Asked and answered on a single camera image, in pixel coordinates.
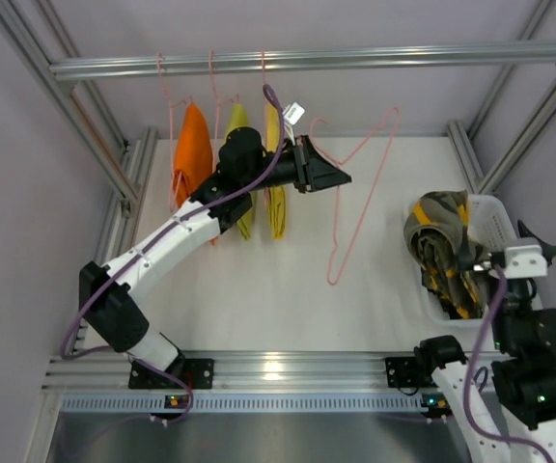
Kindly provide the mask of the camouflage trousers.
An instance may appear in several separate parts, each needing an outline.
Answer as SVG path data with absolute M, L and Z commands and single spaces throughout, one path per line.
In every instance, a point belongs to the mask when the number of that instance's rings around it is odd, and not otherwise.
M 487 247 L 469 236 L 469 218 L 467 191 L 431 191 L 413 204 L 403 226 L 422 286 L 451 319 L 481 318 L 486 306 L 472 265 Z

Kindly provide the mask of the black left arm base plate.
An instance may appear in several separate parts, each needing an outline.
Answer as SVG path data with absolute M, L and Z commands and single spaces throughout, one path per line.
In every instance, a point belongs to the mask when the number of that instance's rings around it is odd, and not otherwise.
M 210 358 L 183 359 L 167 372 L 192 390 L 210 390 L 213 384 L 214 360 Z M 181 386 L 164 375 L 151 371 L 137 361 L 131 363 L 128 387 L 131 390 L 180 390 Z

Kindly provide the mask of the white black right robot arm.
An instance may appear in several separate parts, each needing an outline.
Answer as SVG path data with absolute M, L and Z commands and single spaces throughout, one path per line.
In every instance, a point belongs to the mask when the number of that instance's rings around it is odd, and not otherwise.
M 423 340 L 417 366 L 443 394 L 473 462 L 556 462 L 556 308 L 536 310 L 536 280 L 547 275 L 556 245 L 524 222 L 519 239 L 469 263 L 486 276 L 485 314 L 465 354 L 453 336 Z M 505 360 L 491 363 L 492 383 L 508 428 L 501 434 L 476 384 L 486 336 Z

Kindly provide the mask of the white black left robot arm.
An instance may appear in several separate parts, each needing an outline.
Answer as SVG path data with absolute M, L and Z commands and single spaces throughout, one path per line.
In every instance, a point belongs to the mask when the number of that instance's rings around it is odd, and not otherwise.
M 235 129 L 219 150 L 216 171 L 160 228 L 127 253 L 82 268 L 83 319 L 113 351 L 150 371 L 180 375 L 181 350 L 152 328 L 141 310 L 153 286 L 197 248 L 234 226 L 251 209 L 254 192 L 291 184 L 306 194 L 350 181 L 350 175 L 325 160 L 307 136 L 297 144 L 282 140 L 276 150 L 267 150 L 256 129 Z

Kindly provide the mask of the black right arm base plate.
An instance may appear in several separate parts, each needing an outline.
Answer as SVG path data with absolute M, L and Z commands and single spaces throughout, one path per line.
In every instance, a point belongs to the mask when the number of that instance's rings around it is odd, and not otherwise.
M 415 390 L 428 385 L 414 356 L 386 357 L 384 364 L 389 388 Z

